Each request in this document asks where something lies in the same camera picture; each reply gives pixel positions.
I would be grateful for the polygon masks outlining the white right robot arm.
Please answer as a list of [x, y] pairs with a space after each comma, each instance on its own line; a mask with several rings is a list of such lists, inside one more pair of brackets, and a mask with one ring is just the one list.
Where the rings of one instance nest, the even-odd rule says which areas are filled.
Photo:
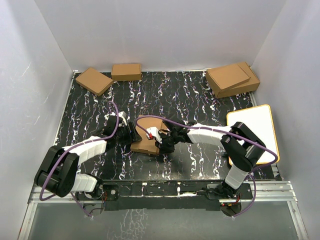
[[213, 190], [215, 195], [221, 197], [233, 199], [240, 194], [242, 183], [265, 152], [259, 147], [265, 147], [265, 143], [242, 122], [217, 127], [200, 123], [190, 127], [168, 121], [163, 123], [167, 130], [158, 130], [155, 138], [155, 146], [161, 154], [173, 153], [178, 143], [204, 143], [224, 149], [232, 166], [222, 184]]

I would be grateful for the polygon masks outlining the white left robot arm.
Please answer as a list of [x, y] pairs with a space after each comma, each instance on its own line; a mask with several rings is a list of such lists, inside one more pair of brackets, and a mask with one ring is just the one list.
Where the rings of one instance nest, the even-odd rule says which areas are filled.
[[131, 145], [141, 140], [133, 122], [127, 122], [123, 116], [112, 115], [106, 125], [90, 138], [71, 146], [51, 146], [35, 175], [34, 183], [61, 198], [70, 192], [85, 192], [91, 199], [97, 200], [103, 195], [101, 181], [89, 173], [78, 173], [80, 165], [117, 144]]

